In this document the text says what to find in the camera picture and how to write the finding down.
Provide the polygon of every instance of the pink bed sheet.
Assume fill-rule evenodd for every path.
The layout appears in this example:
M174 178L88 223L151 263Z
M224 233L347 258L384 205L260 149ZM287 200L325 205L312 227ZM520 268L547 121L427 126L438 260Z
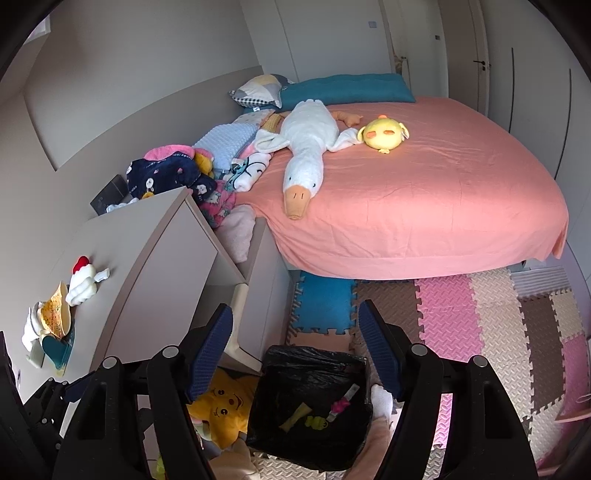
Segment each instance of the pink bed sheet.
M556 182L514 137L450 99L333 105L403 122L388 155L367 145L324 154L306 217L282 211L291 152L277 152L237 203L264 216L284 258L328 277L396 280L471 273L562 253L568 212Z

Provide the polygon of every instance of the stuffed animal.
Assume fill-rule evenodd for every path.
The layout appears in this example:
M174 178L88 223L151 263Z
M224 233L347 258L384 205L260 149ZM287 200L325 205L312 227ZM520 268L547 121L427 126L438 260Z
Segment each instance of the stuffed animal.
M404 124L386 115L379 115L377 120L368 123L357 134L359 141L364 141L380 153L390 153L407 138L408 130Z
M204 148L195 149L195 163L197 164L199 171L208 177L213 178L213 155L209 150Z
M92 297L96 293L96 284L109 278L109 274L108 268L97 273L88 257L80 257L72 269L70 291L66 295L68 305L80 305Z
M334 116L320 100L298 103L281 125L280 133L259 130L255 148L272 153L288 147L293 157L285 168L283 195L285 214L291 220L301 219L320 190L324 176L322 155L361 143L357 130L348 128L339 134Z
M238 432L247 432L258 377L245 375L234 380L217 368L208 392L187 406L189 415L209 423L212 442L222 450L233 444Z

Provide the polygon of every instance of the navy blue clothing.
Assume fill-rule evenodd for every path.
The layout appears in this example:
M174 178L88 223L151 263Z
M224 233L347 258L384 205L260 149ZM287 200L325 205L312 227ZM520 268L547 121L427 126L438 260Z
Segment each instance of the navy blue clothing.
M127 169L127 185L134 197L141 199L146 192L159 194L178 187L193 189L195 202L203 203L215 190L214 179L202 174L195 161L181 152L163 160L140 158Z

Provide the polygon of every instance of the wardrobe door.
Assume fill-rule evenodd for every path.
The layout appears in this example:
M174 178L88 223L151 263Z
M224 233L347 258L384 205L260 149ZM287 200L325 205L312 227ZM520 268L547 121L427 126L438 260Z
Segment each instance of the wardrobe door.
M569 115L571 51L528 0L482 0L482 6L491 54L491 118L554 176Z
M277 0L300 81L390 73L378 0Z
M447 51L449 96L488 114L488 44L479 0L439 0Z

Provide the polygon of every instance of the beige foam tile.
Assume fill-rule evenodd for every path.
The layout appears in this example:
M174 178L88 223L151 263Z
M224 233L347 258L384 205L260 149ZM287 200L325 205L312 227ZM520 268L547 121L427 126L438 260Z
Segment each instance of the beige foam tile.
M510 303L517 300L511 274L506 268L471 273L473 297L480 305Z
M550 453L560 441L563 426L554 422L564 403L561 398L554 405L549 406L531 418L530 446L536 462Z
M330 328L328 334L292 332L288 338L288 345L311 346L331 352L349 353L352 350L349 331L345 330L344 334L337 334L336 329Z
M434 480L439 478L441 473L441 467L443 466L443 457L445 456L445 449L434 447L429 454L429 460L427 462L427 469L423 480Z
M534 379L529 359L520 358L506 362L498 358L488 358L519 419L530 416L534 409Z
M259 470L261 480L326 480L326 473L324 472L309 470L295 463L279 460L278 458L254 456L252 463Z
M581 316L572 290L550 294L562 341L583 333Z
M529 357L527 328L519 304L477 305L480 339L484 343L482 355L503 355L504 360Z

